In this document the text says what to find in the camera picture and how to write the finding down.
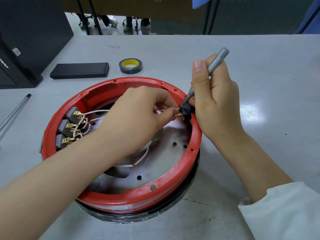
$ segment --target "hand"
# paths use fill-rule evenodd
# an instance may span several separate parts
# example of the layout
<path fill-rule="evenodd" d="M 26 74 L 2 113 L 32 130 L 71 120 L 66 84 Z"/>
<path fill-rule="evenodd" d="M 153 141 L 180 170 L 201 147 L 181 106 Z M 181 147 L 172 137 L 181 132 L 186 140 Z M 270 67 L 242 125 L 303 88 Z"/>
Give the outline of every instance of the hand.
<path fill-rule="evenodd" d="M 165 109 L 154 112 L 154 106 Z M 168 91 L 146 86 L 129 88 L 112 106 L 97 131 L 121 148 L 122 156 L 146 145 L 154 134 L 179 113 Z"/>
<path fill-rule="evenodd" d="M 230 79 L 225 61 L 209 79 L 207 67 L 216 55 L 204 61 L 194 61 L 191 82 L 194 98 L 189 103 L 195 107 L 202 132 L 216 147 L 220 147 L 226 142 L 240 139 L 246 133 L 240 120 L 238 85 Z"/>

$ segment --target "table surface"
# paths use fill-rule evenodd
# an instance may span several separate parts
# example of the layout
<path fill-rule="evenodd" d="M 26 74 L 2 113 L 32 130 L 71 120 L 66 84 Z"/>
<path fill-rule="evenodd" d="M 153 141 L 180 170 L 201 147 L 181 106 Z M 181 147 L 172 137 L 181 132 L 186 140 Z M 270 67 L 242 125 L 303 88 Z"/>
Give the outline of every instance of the table surface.
<path fill-rule="evenodd" d="M 52 80 L 57 63 L 109 62 L 107 79 L 126 76 L 118 63 L 138 58 L 138 76 L 188 92 L 191 66 L 222 47 L 240 89 L 243 126 L 295 181 L 320 192 L 320 35 L 75 36 L 32 89 L 0 90 L 0 121 L 26 94 L 32 97 L 0 135 L 0 186 L 41 162 L 39 147 L 52 115 L 69 98 L 104 78 Z M 246 192 L 203 137 L 198 173 L 183 200 L 159 217 L 133 224 L 102 222 L 74 203 L 42 240 L 254 239 L 238 203 Z"/>

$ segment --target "person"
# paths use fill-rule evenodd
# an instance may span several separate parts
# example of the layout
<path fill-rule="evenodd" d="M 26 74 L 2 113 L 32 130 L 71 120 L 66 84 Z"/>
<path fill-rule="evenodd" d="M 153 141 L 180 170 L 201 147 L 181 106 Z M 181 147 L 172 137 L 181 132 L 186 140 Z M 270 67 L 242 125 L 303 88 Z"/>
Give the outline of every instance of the person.
<path fill-rule="evenodd" d="M 249 200 L 241 202 L 239 209 L 254 237 L 319 239 L 320 195 L 302 182 L 293 182 L 244 131 L 239 89 L 224 61 L 209 79 L 207 66 L 215 56 L 194 61 L 195 97 L 190 103 L 203 133 L 248 193 Z M 164 111 L 155 114 L 154 105 Z M 129 88 L 98 129 L 0 189 L 0 239 L 40 238 L 96 177 L 145 145 L 172 120 L 177 108 L 164 89 Z"/>
<path fill-rule="evenodd" d="M 143 18 L 141 19 L 140 27 L 142 29 L 150 30 L 150 19 Z M 128 33 L 132 32 L 133 26 L 132 26 L 132 17 L 126 17 L 126 25 L 123 28 L 123 32 Z"/>
<path fill-rule="evenodd" d="M 82 23 L 82 25 L 80 26 L 80 28 L 83 29 L 83 28 L 84 28 L 84 25 L 83 25 L 84 22 L 83 22 L 83 20 L 82 20 L 81 14 L 80 14 L 80 13 L 76 13 L 76 15 L 79 17 L 79 19 L 80 19 L 80 21 L 81 21 L 81 23 Z M 114 26 L 114 27 L 117 27 L 117 25 L 118 25 L 118 21 L 117 21 L 117 20 L 112 20 L 112 19 L 108 18 L 107 15 L 98 15 L 98 17 L 101 18 L 101 20 L 103 21 L 103 23 L 104 23 L 104 25 L 105 25 L 106 27 L 108 27 L 109 24 L 111 24 L 111 25 Z M 86 16 L 85 16 L 85 20 L 86 20 L 87 24 L 89 25 L 90 22 L 89 22 L 89 20 L 88 20 L 88 18 L 87 18 Z"/>

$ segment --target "lenovo logo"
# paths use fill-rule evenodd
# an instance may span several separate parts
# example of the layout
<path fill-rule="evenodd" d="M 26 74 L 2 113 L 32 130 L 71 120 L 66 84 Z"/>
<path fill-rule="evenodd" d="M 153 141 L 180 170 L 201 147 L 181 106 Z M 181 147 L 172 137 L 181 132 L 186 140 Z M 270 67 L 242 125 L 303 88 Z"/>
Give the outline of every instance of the lenovo logo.
<path fill-rule="evenodd" d="M 0 58 L 0 62 L 6 67 L 9 68 L 8 65 Z"/>

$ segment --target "red rim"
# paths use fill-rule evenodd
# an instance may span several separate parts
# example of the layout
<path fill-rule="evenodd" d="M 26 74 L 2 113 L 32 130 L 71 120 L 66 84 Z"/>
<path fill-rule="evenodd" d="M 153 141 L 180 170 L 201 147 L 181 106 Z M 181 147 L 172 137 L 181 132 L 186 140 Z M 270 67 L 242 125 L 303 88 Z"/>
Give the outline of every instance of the red rim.
<path fill-rule="evenodd" d="M 156 87 L 166 89 L 177 104 L 181 104 L 186 94 L 175 86 L 153 78 L 147 77 L 121 77 L 114 80 L 107 80 L 86 88 L 68 101 L 53 115 L 43 138 L 42 156 L 43 159 L 51 157 L 56 153 L 55 135 L 60 121 L 70 110 L 76 106 L 82 113 L 86 113 L 100 102 L 121 96 L 129 87 L 140 86 Z M 146 185 L 134 189 L 128 189 L 123 194 L 103 194 L 84 190 L 78 197 L 81 202 L 105 211 L 131 211 L 154 205 L 162 198 L 174 190 L 187 176 L 194 165 L 200 143 L 202 131 L 198 121 L 192 114 L 192 134 L 185 153 L 178 163 L 160 178 Z M 156 185 L 157 189 L 150 190 L 151 185 Z"/>

